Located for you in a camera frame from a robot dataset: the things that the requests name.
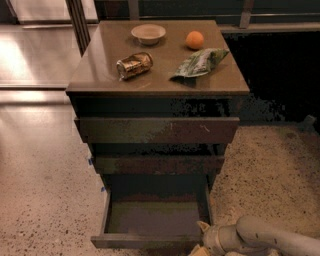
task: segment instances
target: metallic can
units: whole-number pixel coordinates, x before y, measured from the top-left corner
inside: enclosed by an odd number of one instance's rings
[[[152,57],[146,52],[135,53],[125,59],[117,61],[120,78],[125,80],[148,71],[152,65]]]

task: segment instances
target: white bowl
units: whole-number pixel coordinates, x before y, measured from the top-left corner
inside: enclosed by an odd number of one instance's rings
[[[154,24],[144,24],[134,27],[131,34],[138,38],[139,42],[144,45],[157,44],[161,37],[166,34],[164,27]]]

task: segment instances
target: wooden tabletop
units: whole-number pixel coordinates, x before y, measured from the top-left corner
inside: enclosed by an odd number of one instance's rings
[[[131,35],[141,24],[157,24],[166,35],[155,46],[143,46]],[[209,74],[196,83],[184,85],[170,81],[179,65],[194,51],[185,45],[192,30],[205,38],[203,48],[228,49],[215,21],[102,21],[76,69],[66,93],[68,95],[104,95],[111,97],[184,97],[246,95],[249,88],[230,52]],[[148,52],[153,66],[147,73],[120,80],[116,63],[120,59]]]

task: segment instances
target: bottom drawer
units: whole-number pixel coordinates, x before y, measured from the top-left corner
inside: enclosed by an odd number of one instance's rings
[[[111,179],[100,235],[91,238],[97,248],[188,254],[201,243],[196,222],[212,224],[203,175],[118,175]]]

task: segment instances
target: crumpled bag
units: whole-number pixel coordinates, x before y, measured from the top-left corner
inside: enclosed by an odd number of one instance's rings
[[[197,51],[182,62],[171,79],[195,78],[212,71],[228,55],[228,49],[207,48]]]

